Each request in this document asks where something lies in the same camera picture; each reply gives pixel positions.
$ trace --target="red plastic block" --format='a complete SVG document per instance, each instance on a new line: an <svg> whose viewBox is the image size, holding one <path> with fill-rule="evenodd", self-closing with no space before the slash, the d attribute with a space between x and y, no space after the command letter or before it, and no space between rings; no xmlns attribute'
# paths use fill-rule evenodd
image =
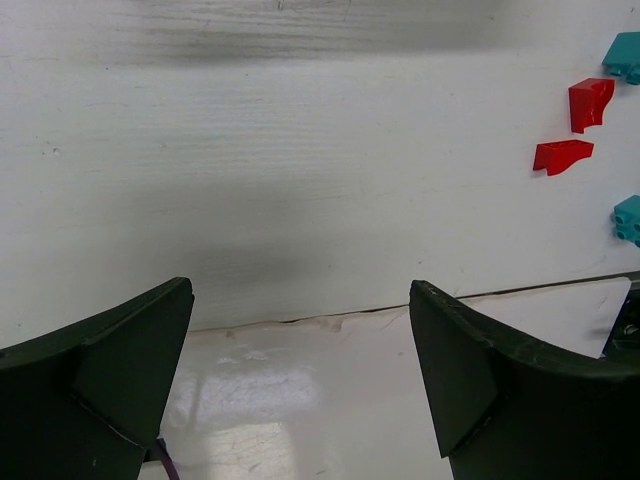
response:
<svg viewBox="0 0 640 480"><path fill-rule="evenodd" d="M613 97L616 82L610 78L587 78L569 87L571 131L584 133L592 125L602 125L602 115Z"/></svg>
<svg viewBox="0 0 640 480"><path fill-rule="evenodd" d="M540 143L536 149L534 170L547 169L547 175L558 175L571 165L593 154L593 143L582 140Z"/></svg>

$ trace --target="lego brick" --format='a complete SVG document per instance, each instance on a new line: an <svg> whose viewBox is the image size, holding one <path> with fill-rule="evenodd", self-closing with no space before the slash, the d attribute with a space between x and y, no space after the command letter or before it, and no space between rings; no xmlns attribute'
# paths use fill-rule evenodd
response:
<svg viewBox="0 0 640 480"><path fill-rule="evenodd" d="M609 75L640 85L640 32L619 33L602 64L608 68Z"/></svg>
<svg viewBox="0 0 640 480"><path fill-rule="evenodd" d="M640 247L640 196L632 195L613 207L613 234Z"/></svg>
<svg viewBox="0 0 640 480"><path fill-rule="evenodd" d="M540 143L533 162L534 170L547 170L547 175L558 175L578 160L593 155L593 143L582 140Z"/></svg>
<svg viewBox="0 0 640 480"><path fill-rule="evenodd" d="M602 125L604 109L615 88L615 80L609 78L587 78L569 87L571 131L584 133L587 127Z"/></svg>

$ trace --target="white painted wood panel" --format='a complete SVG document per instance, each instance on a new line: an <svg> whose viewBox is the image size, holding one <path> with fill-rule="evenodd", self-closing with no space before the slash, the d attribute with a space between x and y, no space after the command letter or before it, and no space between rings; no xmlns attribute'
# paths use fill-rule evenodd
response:
<svg viewBox="0 0 640 480"><path fill-rule="evenodd" d="M0 0L0 346L192 278L194 328L628 271L640 90L569 136L637 0Z"/></svg>

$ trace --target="glossy floor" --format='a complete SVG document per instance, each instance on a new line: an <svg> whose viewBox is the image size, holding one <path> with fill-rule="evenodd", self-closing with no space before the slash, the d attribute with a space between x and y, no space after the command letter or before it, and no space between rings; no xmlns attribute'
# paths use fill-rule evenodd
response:
<svg viewBox="0 0 640 480"><path fill-rule="evenodd" d="M589 354L628 289L622 279L467 302ZM191 334L162 433L183 480L452 478L406 307ZM166 478L153 464L140 475Z"/></svg>

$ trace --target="teal lego brick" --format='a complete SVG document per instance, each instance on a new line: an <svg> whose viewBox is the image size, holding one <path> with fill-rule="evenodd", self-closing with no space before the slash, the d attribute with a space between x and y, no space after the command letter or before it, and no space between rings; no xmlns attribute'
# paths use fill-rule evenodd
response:
<svg viewBox="0 0 640 480"><path fill-rule="evenodd" d="M602 64L610 75L624 77L631 85L640 85L640 32L619 33Z"/></svg>
<svg viewBox="0 0 640 480"><path fill-rule="evenodd" d="M640 247L640 196L633 195L613 208L613 234Z"/></svg>

